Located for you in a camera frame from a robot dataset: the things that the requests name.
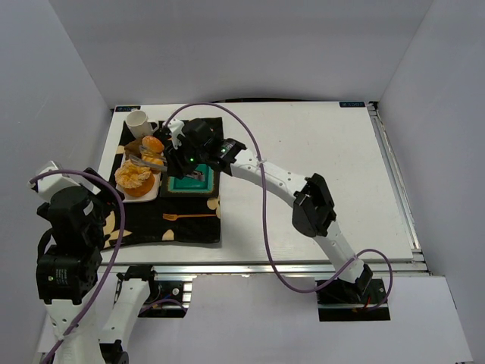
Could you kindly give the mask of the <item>large orange swirl bread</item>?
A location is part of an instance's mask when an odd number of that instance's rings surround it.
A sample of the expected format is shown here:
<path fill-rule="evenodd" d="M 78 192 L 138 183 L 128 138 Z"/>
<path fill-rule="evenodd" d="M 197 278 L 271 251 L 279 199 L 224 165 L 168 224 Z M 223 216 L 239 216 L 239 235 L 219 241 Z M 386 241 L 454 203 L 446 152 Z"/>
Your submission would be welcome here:
<path fill-rule="evenodd" d="M 126 160 L 114 173 L 116 184 L 135 198 L 146 195 L 155 185 L 155 176 L 146 166 L 135 165 Z"/>

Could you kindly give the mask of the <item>silver metal tongs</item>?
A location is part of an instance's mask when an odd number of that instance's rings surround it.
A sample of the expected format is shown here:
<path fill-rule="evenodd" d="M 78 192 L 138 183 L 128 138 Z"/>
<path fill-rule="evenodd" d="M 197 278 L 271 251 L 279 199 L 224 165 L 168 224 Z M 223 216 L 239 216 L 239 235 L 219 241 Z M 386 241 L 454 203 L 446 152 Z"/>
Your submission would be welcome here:
<path fill-rule="evenodd" d="M 139 146 L 138 152 L 126 149 L 124 154 L 134 165 L 150 168 L 155 174 L 167 171 L 165 157 L 143 145 Z"/>

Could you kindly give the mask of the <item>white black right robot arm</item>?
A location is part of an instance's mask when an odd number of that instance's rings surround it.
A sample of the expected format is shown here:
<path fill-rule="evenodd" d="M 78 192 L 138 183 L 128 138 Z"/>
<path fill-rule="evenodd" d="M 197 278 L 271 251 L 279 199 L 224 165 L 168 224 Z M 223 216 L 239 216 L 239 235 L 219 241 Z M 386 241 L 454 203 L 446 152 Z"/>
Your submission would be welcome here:
<path fill-rule="evenodd" d="M 223 138 L 201 118 L 173 119 L 164 124 L 162 133 L 167 140 L 164 156 L 169 176 L 187 177 L 197 166 L 207 165 L 274 194 L 292 208 L 293 227 L 313 239 L 336 269 L 337 277 L 324 283 L 331 296 L 344 303 L 362 301 L 373 272 L 340 230 L 334 201 L 322 176 L 304 177 L 258 159 L 243 143 Z"/>

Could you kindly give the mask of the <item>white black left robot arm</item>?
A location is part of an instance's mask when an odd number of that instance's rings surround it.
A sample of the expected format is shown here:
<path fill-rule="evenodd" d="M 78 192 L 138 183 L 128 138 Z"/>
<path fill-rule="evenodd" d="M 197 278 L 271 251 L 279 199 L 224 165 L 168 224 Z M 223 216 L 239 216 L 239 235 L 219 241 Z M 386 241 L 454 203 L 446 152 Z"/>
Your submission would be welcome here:
<path fill-rule="evenodd" d="M 51 225 L 37 246 L 36 284 L 55 336 L 43 363 L 128 363 L 129 339 L 143 304 L 157 293 L 150 265 L 118 274 L 120 290 L 104 328 L 95 300 L 109 273 L 98 275 L 106 218 L 118 210 L 126 219 L 124 196 L 91 168 L 47 165 L 29 182 L 43 204 L 37 214 Z"/>

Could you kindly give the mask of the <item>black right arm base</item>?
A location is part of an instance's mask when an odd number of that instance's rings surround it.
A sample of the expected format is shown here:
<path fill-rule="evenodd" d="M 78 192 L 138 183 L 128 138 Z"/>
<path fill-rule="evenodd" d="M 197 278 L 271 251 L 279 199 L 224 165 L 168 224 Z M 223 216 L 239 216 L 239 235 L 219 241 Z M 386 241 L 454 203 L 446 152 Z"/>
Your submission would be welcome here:
<path fill-rule="evenodd" d="M 384 322 L 391 319 L 382 279 L 373 278 L 361 295 L 345 292 L 336 281 L 316 294 L 320 322 Z"/>

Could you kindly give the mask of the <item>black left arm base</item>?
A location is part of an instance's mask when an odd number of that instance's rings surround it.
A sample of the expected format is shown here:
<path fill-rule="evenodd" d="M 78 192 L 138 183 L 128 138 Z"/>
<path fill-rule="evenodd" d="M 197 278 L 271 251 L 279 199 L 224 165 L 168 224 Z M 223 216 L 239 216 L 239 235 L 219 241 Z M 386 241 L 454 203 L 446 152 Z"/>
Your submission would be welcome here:
<path fill-rule="evenodd" d="M 114 303 L 119 300 L 125 281 L 141 278 L 149 283 L 149 296 L 142 305 L 139 318 L 184 318 L 186 308 L 183 305 L 184 283 L 182 281 L 161 280 L 152 265 L 131 265 L 125 273 L 117 273 L 117 286 Z"/>

